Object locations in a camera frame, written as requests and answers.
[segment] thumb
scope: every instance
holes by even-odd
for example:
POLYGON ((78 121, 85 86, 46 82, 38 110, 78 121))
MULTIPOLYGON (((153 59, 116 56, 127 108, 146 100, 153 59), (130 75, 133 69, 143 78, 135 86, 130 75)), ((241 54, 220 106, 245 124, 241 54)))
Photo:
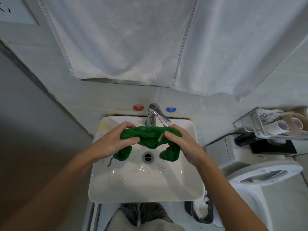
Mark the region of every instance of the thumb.
POLYGON ((136 143, 139 143, 139 141, 140 141, 139 137, 129 138, 125 140, 120 140, 120 145, 121 145, 121 148, 124 148, 128 146, 132 146, 136 143))
POLYGON ((165 131, 164 133, 165 137, 170 140, 171 142, 176 143, 177 145, 180 145, 180 143, 182 142, 182 138, 179 136, 176 136, 175 134, 169 132, 169 131, 165 131))

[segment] wet green towel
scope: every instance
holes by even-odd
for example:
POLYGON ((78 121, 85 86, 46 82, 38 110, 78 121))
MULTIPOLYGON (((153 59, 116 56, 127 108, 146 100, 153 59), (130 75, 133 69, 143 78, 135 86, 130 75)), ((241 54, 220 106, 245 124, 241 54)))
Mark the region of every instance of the wet green towel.
MULTIPOLYGON (((147 148, 150 148, 150 149, 155 149, 162 144, 169 143, 171 147, 165 151, 162 151, 159 154, 159 157, 160 159, 164 159, 168 161, 176 161, 177 159, 179 159, 180 147, 176 143, 169 141, 164 136, 165 131, 169 131, 179 137, 182 137, 180 132, 173 127, 144 127, 144 126, 141 126, 141 127, 125 129, 120 135, 120 139, 124 140, 124 139, 132 138, 132 137, 139 137, 140 142, 138 144, 145 146, 147 148)), ((114 154, 112 159, 124 161, 129 157, 129 154, 131 153, 131 151, 132 151, 131 146, 125 147, 121 149, 120 151, 118 151, 116 154, 114 154)))

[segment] white toilet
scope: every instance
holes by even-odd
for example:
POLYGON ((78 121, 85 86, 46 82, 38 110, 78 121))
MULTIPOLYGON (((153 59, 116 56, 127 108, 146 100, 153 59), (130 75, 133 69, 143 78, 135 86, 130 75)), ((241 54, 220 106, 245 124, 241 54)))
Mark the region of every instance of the white toilet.
MULTIPOLYGON (((272 231, 273 224, 262 186, 292 177, 303 168, 291 157, 253 154, 249 145, 239 147, 234 143, 237 136, 229 135, 218 140, 207 146, 206 152, 268 230, 272 231)), ((213 224, 222 226, 215 207, 213 224)))

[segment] faucet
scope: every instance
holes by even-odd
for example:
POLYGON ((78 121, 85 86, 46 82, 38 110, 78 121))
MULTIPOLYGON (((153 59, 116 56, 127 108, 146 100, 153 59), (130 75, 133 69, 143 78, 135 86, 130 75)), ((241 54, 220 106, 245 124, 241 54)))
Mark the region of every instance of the faucet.
POLYGON ((145 126, 156 126, 156 117, 158 117, 164 127, 171 125, 171 121, 163 114, 159 105, 152 103, 149 105, 149 115, 145 122, 145 126))

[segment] blue sticker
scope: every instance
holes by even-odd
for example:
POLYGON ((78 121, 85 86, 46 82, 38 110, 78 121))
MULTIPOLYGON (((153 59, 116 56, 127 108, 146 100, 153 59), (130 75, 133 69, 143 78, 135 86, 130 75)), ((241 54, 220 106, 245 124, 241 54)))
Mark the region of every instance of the blue sticker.
POLYGON ((173 106, 170 106, 170 107, 166 108, 166 111, 167 111, 168 113, 173 113, 173 112, 176 111, 176 108, 173 107, 173 106))

